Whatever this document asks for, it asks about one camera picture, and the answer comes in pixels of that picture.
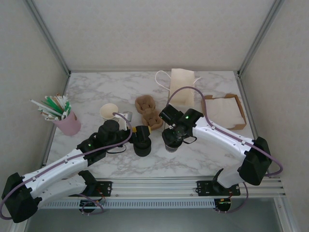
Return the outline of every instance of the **cardboard tray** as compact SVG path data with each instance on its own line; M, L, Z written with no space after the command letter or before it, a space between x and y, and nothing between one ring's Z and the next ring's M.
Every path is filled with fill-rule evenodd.
M246 116L245 116L245 113L244 113L244 111L242 109L242 106L241 106L241 103L240 103L240 100L239 100L238 96L236 94L228 93L228 94L226 94L226 96L224 98L235 98L237 106L238 106L239 111L240 111L240 114L241 114L241 116L242 116L242 118L243 118L243 120L245 122L244 124L236 124L235 127L227 128L227 129L228 130L234 130L234 131L244 129L245 126L247 125L247 121L246 121ZM204 96L204 99L202 99L201 104L202 104L202 109L203 109L203 114L204 115L206 113L206 109L204 107L204 102L203 101L205 101L205 100L212 100L212 99L217 99L217 98L213 98L212 95L206 95L206 96Z

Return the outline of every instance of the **marble table surface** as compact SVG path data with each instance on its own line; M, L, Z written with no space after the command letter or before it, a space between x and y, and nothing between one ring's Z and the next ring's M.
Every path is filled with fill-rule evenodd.
M71 137L56 129L47 164L63 157L81 141L98 131L103 123L99 110L106 103L116 104L119 112L132 111L132 126L142 124L141 115L134 105L137 97L151 95L155 100L156 109L161 111L166 105L169 92L155 82L154 76L155 72L72 73L67 94L82 128ZM196 87L204 95L223 97L226 93L233 93L241 100L232 71L195 72L195 76L201 77L196 82ZM160 83L169 86L169 78L164 73L158 74L157 77ZM201 112L200 101L200 96L195 94L195 109ZM141 158L134 153L133 146L128 144L126 152L107 154L106 158L88 169L96 178L213 176L219 169L237 163L227 151L199 139L191 145L182 145L175 153L169 153L165 150L162 131L163 127L150 135L150 155ZM243 130L235 132L253 138L249 123Z

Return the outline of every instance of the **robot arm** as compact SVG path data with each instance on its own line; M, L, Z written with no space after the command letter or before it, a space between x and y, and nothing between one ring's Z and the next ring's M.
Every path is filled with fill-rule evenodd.
M18 173L9 176L2 199L6 198L5 205L13 221L19 223L28 219L38 208L55 199L79 193L90 195L98 188L97 181L89 171L82 170L104 158L108 150L122 146L123 141L132 143L138 156L147 156L151 151L150 132L147 126L137 126L129 137L130 130L119 130L116 121L107 120L98 132L82 141L65 157L24 176ZM63 180L76 172L79 173ZM2 214L1 218L9 219Z
M256 146L270 154L265 139L258 137L254 141L233 133L213 122L210 125L203 114L194 109L189 109L183 114L173 106L167 105L160 113L160 117L170 125L170 128L162 132L168 151L176 151L183 142L186 143L184 140L186 138L201 138L225 148L239 160L238 164L219 170L214 177L213 189L218 194L238 183L248 182L256 186L261 183L271 164L271 160L249 145ZM239 138L240 142L226 135L227 133Z

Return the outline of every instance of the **purple cable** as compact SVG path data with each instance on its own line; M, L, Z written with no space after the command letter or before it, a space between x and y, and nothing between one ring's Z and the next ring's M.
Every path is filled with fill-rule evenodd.
M191 87L191 86L185 86L185 87L179 88L178 90L176 90L176 91L170 96L167 105L169 104L170 100L172 99L172 97L174 97L174 95L175 95L177 92L179 92L180 90L185 89L185 88L190 88L190 89L193 89L193 90L197 91L197 92L201 95L202 99L204 99L204 95L203 95L203 93L202 93L199 89L194 88L194 87ZM205 107L205 119L206 119L207 123L208 123L210 126L213 126L213 124L211 123L211 121L210 121L209 118L207 117L206 101L203 101L203 103L204 103L204 107ZM234 136L234 135L232 135L232 134L229 134L228 132L225 132L224 130L221 130L220 128L215 127L215 130L219 131L220 133L222 133L222 134L224 134L224 135L226 135L226 136L228 136L228 137L230 137L230 138L232 138L232 139L235 139L235 140L238 141L238 142L242 142L242 140L241 140L240 138L238 138L238 137L236 137L236 136ZM279 160L277 160L275 157L272 157L272 156L271 156L270 154L268 154L267 152L263 151L262 149L259 149L258 147L254 146L254 145L252 145L252 144L250 144L250 143L248 143L248 142L245 142L245 145L247 145L247 146L249 146L249 147L251 147L251 148L253 148L253 149L255 149L255 150L259 151L259 152L261 152L263 155L265 155L267 158L269 158L269 159L271 159L272 161L274 161L274 162L279 166L280 169L279 169L278 171L276 171L276 172L274 172L274 173L266 174L265 176L277 175L277 174L279 174L279 173L281 173L281 172L283 171L283 166L282 166L282 164L281 164L281 163L279 162Z
M75 159L75 158L78 158L78 157L80 157L80 156L86 156L86 155L89 155L89 154L91 154L91 153L93 153L93 152L100 151L100 150L103 150L103 149L106 149L106 148L116 147L116 146L119 146L119 145L121 145L121 144L125 144L127 141L129 141L129 139L131 138L132 133L133 133L133 129L132 129L132 126L131 126L130 122L129 122L124 116L122 116L122 115L119 114L119 113L115 113L115 112L114 112L113 115L118 115L118 116L122 117L122 118L126 121L126 123L128 124L128 126L130 127L130 135L129 135L129 137L127 137L125 140L123 140L123 141L120 142L120 143L112 144L112 145L108 145L108 146L103 146L103 147L94 149L94 150L92 150L92 151L88 151L88 152L85 152L85 153L82 153L82 154L78 154L78 155L76 155L76 156L69 157L69 158L67 158L67 161L72 160L72 159ZM53 166L51 166L51 167L47 168L46 170L44 170L43 172L41 172L41 173L35 175L33 178L39 178L41 175L47 173L48 171L52 170L52 169L55 168L55 167L58 167L59 165L65 163L65 162L67 162L67 161L63 160L63 161L61 161L61 162L59 162L59 163L56 163L56 164L54 164ZM17 185L14 189L12 189L12 190L3 198L3 200L2 200L1 203L0 203L0 218L2 218L2 219L4 219L4 220L11 220L11 219L12 219L11 217L6 217L6 216L4 216L4 215L2 214L2 208L3 208L3 206L4 206L4 203L8 200L8 198L9 198L17 189L19 189L19 188L22 187L23 185L25 185L25 184L29 183L30 181L32 181L33 178L23 181L22 183L20 183L19 185Z
M238 211L238 210L240 210L242 207L244 207L245 206L245 204L247 203L247 201L248 201L248 197L249 197L249 192L248 192L248 187L247 187L247 185L246 185L246 183L245 182L243 182L243 185L245 186L245 189L246 189L246 199L245 199L245 201L240 205L240 206L238 206L237 208L235 208L235 209L232 209L232 210L229 210L229 211L220 211L220 210L218 210L218 209L215 209L215 211L216 212L218 212L219 214L230 214L230 213L234 213L234 212L236 212L236 211Z
M88 205L90 202L92 202L93 204L95 204L96 206L98 206L98 207L100 207L101 208L101 211L100 212L97 212L97 213L88 213L88 215L96 215L96 214L102 214L103 212L104 212L104 209L103 209L103 206L100 204L100 203L98 203L97 201L95 201L95 200L92 200L90 197L87 197L86 195L83 195L83 194L78 194L79 196L81 196L81 197L85 197L85 198L87 198L89 201L88 202L86 202L83 206L82 206L82 213L84 214L84 208L85 208L85 206L86 205Z

